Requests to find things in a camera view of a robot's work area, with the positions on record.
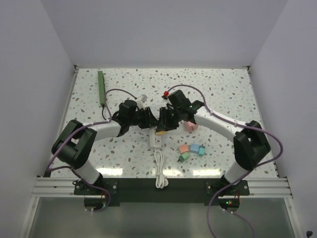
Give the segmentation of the yellow plug cube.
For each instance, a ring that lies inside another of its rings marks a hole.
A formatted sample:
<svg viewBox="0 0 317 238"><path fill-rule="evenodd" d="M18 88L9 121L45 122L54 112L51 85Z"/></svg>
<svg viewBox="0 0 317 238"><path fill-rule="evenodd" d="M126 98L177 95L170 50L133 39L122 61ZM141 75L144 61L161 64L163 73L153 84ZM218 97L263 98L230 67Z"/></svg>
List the yellow plug cube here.
<svg viewBox="0 0 317 238"><path fill-rule="evenodd" d="M166 131L165 130L161 130L161 131L156 131L156 135L157 136L163 136L166 134Z"/></svg>

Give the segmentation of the pink cube charger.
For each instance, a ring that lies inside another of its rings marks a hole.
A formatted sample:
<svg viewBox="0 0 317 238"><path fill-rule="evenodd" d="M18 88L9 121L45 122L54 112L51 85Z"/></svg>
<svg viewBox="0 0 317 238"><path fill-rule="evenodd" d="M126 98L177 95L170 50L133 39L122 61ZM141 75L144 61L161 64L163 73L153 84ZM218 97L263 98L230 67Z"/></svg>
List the pink cube charger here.
<svg viewBox="0 0 317 238"><path fill-rule="evenodd" d="M186 129L188 132L195 131L195 130L197 130L198 127L199 127L198 124L192 123L192 122L190 122L190 121L185 121L185 122L183 122L183 125L184 125L185 129Z"/></svg>

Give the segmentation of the salmon plug cube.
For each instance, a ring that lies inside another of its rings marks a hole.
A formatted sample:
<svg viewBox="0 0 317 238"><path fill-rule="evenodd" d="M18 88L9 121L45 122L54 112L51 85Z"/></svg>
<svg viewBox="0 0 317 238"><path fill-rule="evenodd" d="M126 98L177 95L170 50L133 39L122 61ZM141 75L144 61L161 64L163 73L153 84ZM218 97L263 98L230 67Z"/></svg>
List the salmon plug cube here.
<svg viewBox="0 0 317 238"><path fill-rule="evenodd" d="M178 146L178 150L181 154L187 153L190 151L189 147L187 144L182 144Z"/></svg>

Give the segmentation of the blue plug cube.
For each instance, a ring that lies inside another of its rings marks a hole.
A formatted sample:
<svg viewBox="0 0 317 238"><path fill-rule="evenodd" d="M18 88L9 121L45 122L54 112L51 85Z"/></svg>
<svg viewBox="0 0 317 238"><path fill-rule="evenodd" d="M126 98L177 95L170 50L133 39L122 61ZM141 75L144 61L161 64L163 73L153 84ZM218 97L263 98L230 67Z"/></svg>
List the blue plug cube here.
<svg viewBox="0 0 317 238"><path fill-rule="evenodd" d="M192 143L190 145L190 152L192 153L198 153L200 149L200 144Z"/></svg>

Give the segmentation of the green plug cube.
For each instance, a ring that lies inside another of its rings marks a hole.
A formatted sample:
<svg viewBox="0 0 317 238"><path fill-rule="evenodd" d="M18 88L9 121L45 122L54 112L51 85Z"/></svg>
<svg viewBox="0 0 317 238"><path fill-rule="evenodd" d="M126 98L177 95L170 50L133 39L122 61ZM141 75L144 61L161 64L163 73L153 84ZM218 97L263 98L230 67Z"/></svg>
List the green plug cube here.
<svg viewBox="0 0 317 238"><path fill-rule="evenodd" d="M188 152L185 152L181 154L178 158L178 162L183 163L189 158L190 154Z"/></svg>

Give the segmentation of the teal plug cube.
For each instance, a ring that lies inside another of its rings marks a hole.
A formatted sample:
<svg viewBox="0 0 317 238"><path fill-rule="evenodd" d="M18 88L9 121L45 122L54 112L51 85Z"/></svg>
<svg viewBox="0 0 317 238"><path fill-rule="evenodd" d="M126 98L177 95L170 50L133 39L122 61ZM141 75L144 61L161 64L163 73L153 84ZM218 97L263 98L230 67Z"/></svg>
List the teal plug cube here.
<svg viewBox="0 0 317 238"><path fill-rule="evenodd" d="M204 145L200 145L199 146L199 150L198 150L198 156L202 157L205 154L205 146Z"/></svg>

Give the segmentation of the green power strip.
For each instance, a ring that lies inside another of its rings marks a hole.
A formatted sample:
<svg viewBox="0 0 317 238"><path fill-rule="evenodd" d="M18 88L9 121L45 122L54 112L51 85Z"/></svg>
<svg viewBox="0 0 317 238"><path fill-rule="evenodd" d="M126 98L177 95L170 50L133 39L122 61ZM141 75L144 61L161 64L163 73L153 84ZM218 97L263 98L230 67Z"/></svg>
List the green power strip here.
<svg viewBox="0 0 317 238"><path fill-rule="evenodd" d="M99 90L99 101L101 107L104 107L106 104L105 100L105 78L104 73L100 70L98 71L98 90Z"/></svg>

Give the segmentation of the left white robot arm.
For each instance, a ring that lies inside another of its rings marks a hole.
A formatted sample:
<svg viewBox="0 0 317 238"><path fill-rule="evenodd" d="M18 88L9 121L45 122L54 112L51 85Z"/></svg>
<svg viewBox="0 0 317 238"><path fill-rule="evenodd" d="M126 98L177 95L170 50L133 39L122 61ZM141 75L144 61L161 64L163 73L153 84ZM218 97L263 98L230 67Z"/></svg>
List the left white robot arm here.
<svg viewBox="0 0 317 238"><path fill-rule="evenodd" d="M150 107L138 108L137 102L125 100L108 122L82 124L71 120L52 146L52 159L58 158L85 183L85 189L98 194L103 188L103 177L89 161L93 144L108 137L120 137L131 126L141 129L158 125L158 119Z"/></svg>

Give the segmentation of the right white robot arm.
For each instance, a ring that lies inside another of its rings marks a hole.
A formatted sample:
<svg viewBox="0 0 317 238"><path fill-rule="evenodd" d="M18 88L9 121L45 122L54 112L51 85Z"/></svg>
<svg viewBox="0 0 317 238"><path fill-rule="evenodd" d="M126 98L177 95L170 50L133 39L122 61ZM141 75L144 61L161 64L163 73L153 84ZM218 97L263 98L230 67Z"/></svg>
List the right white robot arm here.
<svg viewBox="0 0 317 238"><path fill-rule="evenodd" d="M236 121L209 109L205 101L191 102L181 90L164 92L166 106L160 108L156 133L175 130L181 121L191 122L224 136L233 143L235 161L221 177L221 190L227 195L238 189L238 182L270 152L271 147L261 125Z"/></svg>

